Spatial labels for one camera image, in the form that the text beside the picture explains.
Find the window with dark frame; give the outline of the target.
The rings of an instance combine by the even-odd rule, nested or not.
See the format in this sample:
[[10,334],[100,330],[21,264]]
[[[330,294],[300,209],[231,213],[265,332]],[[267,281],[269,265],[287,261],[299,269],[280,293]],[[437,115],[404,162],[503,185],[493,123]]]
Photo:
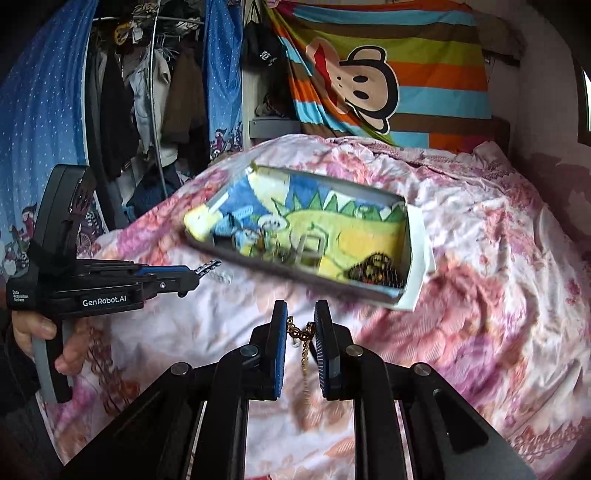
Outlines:
[[590,78],[582,66],[573,60],[578,97],[578,142],[591,146],[590,123]]

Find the striped monkey blanket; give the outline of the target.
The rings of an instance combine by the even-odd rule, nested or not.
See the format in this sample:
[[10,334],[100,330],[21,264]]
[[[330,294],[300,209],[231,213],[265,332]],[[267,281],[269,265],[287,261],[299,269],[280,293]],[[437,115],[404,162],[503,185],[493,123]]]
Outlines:
[[493,138],[475,15],[456,1],[267,8],[304,133],[471,152]]

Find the blue polka dot curtain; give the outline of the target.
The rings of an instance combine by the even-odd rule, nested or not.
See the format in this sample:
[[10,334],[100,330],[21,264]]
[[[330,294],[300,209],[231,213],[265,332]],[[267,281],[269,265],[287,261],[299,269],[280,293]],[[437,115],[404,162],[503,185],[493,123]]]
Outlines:
[[242,150],[240,5],[204,1],[200,68],[204,77],[208,163],[169,198],[122,229],[108,228],[89,164],[85,72],[100,1],[5,1],[2,48],[16,60],[1,82],[1,275],[26,269],[44,190],[59,164],[89,167],[96,179],[77,236],[82,258],[149,265],[205,262],[187,243],[183,217],[211,199]]

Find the black beaded hair clip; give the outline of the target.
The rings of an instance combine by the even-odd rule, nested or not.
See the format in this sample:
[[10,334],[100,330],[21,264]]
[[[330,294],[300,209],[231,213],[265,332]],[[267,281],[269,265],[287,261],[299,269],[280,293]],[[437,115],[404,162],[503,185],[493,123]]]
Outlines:
[[220,265],[221,260],[213,259],[211,261],[208,261],[207,263],[199,265],[197,269],[194,270],[194,273],[195,275],[197,275],[197,277],[202,278],[203,276],[207,275],[208,273],[211,273],[213,270],[218,268]]

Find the hanging clothes in wardrobe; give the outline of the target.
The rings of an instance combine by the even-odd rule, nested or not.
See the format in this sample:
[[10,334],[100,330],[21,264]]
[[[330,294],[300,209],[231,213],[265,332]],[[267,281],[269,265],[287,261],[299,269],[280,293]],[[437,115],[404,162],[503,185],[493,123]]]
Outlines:
[[110,229],[208,163],[202,1],[100,1],[85,72],[89,164]]

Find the grey shelf beside bed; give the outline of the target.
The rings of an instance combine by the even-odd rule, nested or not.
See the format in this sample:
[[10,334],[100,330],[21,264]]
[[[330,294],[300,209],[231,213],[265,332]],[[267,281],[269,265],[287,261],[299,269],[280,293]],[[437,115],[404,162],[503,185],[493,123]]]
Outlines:
[[266,141],[301,132],[301,122],[281,117],[255,117],[249,121],[249,139]]

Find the pink floral bed quilt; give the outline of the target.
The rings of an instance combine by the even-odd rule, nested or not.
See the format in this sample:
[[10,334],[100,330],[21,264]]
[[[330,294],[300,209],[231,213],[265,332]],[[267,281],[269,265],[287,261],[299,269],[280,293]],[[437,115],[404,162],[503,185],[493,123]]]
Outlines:
[[[432,365],[541,479],[590,473],[590,266],[535,187],[491,142],[470,154],[367,139],[290,135],[238,154],[404,196],[423,213],[436,270],[411,312],[329,298],[335,322],[386,361]],[[73,458],[172,363],[214,362],[249,340],[278,299],[297,324],[311,287],[232,264],[184,298],[91,324],[73,399],[43,407],[62,461]]]

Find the blue watch in tray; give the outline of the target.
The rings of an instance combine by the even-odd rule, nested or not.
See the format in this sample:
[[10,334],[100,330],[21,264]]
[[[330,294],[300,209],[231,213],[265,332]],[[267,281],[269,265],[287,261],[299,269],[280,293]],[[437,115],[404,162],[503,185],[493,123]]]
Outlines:
[[242,218],[233,213],[224,214],[213,228],[214,242],[230,245],[236,252],[252,248],[259,238],[259,231],[243,225]]

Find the grey tray with dinosaur drawing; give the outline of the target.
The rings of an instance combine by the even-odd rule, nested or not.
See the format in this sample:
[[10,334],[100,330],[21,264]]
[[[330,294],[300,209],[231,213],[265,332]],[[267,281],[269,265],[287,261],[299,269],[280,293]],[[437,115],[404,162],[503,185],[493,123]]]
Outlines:
[[[226,213],[259,231],[252,248],[214,242]],[[249,164],[183,226],[192,246],[216,258],[391,310],[414,310],[436,270],[422,212],[404,197],[286,168]]]

